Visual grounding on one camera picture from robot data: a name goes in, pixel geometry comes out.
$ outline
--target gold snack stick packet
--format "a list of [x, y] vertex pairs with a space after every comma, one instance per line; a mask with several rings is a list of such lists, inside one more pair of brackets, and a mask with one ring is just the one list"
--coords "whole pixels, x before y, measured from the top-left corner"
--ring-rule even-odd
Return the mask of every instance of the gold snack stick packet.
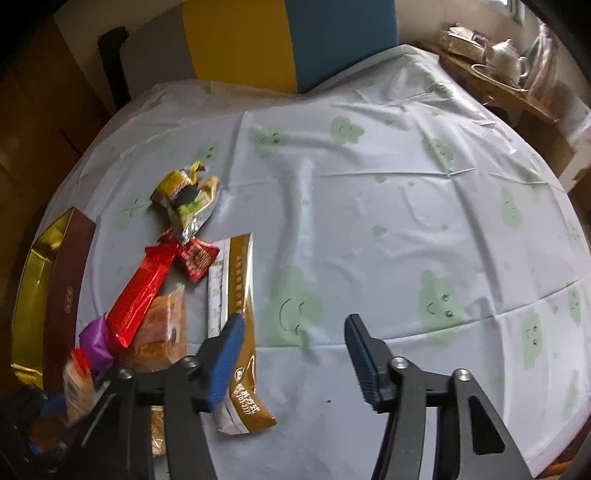
[[276, 419], [256, 395], [254, 308], [252, 304], [252, 234], [215, 245], [220, 253], [208, 273], [208, 337], [217, 336], [231, 313], [244, 318], [244, 340], [226, 398], [214, 412], [217, 429], [230, 435], [264, 430]]

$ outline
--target plastic wrap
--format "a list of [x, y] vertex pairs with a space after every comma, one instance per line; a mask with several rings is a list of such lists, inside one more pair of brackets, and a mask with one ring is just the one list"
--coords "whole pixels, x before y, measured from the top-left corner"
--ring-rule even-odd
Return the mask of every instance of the plastic wrap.
[[164, 434], [164, 407], [152, 406], [150, 415], [150, 433], [152, 436], [152, 455], [158, 457], [166, 453], [166, 437]]
[[122, 365], [136, 372], [168, 368], [187, 355], [185, 288], [182, 283], [154, 299], [128, 349]]

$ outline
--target red candy wrapper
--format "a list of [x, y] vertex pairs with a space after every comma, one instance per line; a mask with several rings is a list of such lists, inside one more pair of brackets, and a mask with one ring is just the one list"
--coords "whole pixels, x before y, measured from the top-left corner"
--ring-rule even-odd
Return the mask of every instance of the red candy wrapper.
[[82, 348], [74, 348], [71, 355], [78, 373], [85, 378], [88, 377], [90, 375], [90, 362], [86, 358]]
[[146, 256], [107, 315], [115, 337], [111, 348], [121, 351], [133, 340], [178, 251], [178, 243], [146, 247]]
[[[158, 238], [158, 242], [161, 244], [176, 242], [173, 229], [169, 228], [166, 230]], [[178, 249], [177, 256], [187, 271], [189, 279], [192, 282], [197, 282], [207, 274], [209, 267], [213, 264], [219, 251], [220, 249], [215, 245], [207, 244], [195, 237], [191, 237], [186, 244]]]

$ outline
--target bread packet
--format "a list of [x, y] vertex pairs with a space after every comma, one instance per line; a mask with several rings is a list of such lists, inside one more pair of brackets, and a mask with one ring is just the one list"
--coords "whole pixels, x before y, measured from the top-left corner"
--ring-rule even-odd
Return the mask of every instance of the bread packet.
[[64, 397], [68, 425], [86, 417], [95, 406], [95, 386], [90, 376], [90, 362], [81, 349], [74, 348], [64, 366]]
[[214, 412], [217, 429], [235, 435], [277, 424], [256, 395], [252, 234], [216, 242], [220, 249], [207, 276], [207, 335], [217, 336], [231, 313], [244, 318], [244, 340], [224, 401]]
[[168, 212], [174, 236], [185, 245], [212, 214], [217, 201], [217, 177], [200, 181], [201, 162], [168, 173], [152, 193], [152, 201]]
[[166, 453], [166, 435], [164, 434], [164, 407], [161, 405], [152, 405], [150, 433], [152, 436], [152, 456], [164, 455]]
[[136, 372], [168, 368], [187, 355], [185, 288], [178, 283], [169, 295], [156, 297], [121, 364]]

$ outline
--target screw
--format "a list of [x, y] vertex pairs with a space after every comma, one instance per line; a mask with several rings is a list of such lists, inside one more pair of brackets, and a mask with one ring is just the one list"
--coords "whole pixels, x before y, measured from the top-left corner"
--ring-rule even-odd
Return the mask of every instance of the screw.
[[408, 360], [403, 356], [395, 356], [390, 362], [390, 366], [396, 370], [403, 370], [408, 367]]
[[466, 370], [465, 368], [458, 368], [456, 370], [456, 378], [458, 380], [461, 380], [463, 382], [467, 382], [468, 380], [470, 380], [472, 378], [472, 374]]
[[134, 371], [130, 368], [122, 368], [119, 370], [118, 377], [121, 380], [129, 380], [131, 377], [134, 376]]
[[197, 359], [192, 355], [184, 357], [181, 362], [183, 362], [184, 366], [187, 368], [195, 368], [199, 364]]

